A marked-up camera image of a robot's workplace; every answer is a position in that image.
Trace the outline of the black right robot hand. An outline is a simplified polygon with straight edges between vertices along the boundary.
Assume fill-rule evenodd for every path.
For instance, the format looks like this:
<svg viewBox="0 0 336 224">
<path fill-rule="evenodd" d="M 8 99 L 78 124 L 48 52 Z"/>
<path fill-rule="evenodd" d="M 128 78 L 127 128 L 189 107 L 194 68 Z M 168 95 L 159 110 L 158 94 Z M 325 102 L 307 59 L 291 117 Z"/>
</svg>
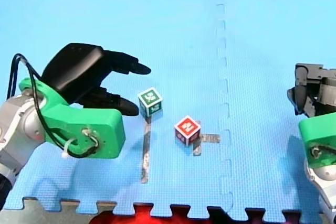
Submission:
<svg viewBox="0 0 336 224">
<path fill-rule="evenodd" d="M 287 91 L 295 115 L 311 118 L 335 112 L 335 69 L 323 65 L 295 65 L 295 86 Z"/>
</svg>

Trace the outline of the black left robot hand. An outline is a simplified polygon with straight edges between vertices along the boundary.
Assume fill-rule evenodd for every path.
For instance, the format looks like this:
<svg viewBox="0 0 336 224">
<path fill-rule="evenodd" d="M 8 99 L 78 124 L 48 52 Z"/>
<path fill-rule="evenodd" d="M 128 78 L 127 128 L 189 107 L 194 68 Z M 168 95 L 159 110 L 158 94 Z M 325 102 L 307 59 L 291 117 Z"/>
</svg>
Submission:
<svg viewBox="0 0 336 224">
<path fill-rule="evenodd" d="M 72 42 L 56 53 L 44 68 L 40 80 L 57 91 L 68 104 L 116 109 L 122 115 L 137 116 L 139 108 L 135 103 L 102 87 L 103 80 L 112 72 L 147 75 L 151 69 L 124 52 Z"/>
</svg>

